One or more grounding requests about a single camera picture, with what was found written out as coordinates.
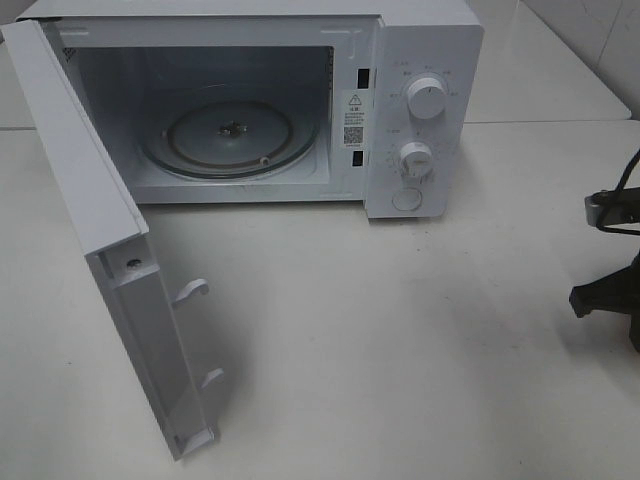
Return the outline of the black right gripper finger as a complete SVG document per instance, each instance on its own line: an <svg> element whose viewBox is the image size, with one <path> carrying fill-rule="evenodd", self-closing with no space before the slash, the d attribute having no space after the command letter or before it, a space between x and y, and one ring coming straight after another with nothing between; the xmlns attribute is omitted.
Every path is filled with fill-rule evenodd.
<svg viewBox="0 0 640 480"><path fill-rule="evenodd" d="M573 287L569 303L579 318L594 310L638 315L639 255L621 270L589 284Z"/></svg>

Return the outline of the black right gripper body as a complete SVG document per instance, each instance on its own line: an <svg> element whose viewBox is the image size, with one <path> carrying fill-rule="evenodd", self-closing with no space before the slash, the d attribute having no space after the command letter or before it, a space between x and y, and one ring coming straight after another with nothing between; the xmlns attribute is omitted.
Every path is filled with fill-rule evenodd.
<svg viewBox="0 0 640 480"><path fill-rule="evenodd" d="M638 305L627 308L630 316L629 340L637 352L640 352L640 309Z"/></svg>

